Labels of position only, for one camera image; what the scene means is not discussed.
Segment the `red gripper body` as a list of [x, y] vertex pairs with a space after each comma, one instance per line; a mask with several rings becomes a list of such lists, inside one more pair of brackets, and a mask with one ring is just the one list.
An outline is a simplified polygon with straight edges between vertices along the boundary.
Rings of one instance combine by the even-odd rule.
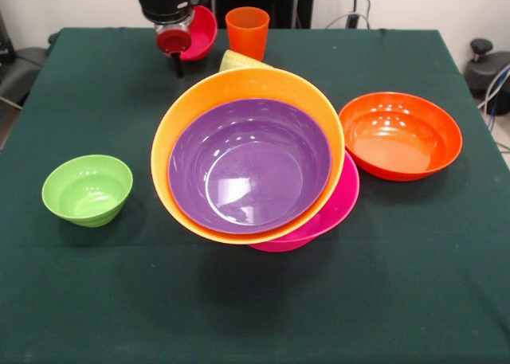
[[156, 33], [156, 44], [166, 55], [187, 51], [192, 43], [189, 31], [183, 29], [163, 29]]

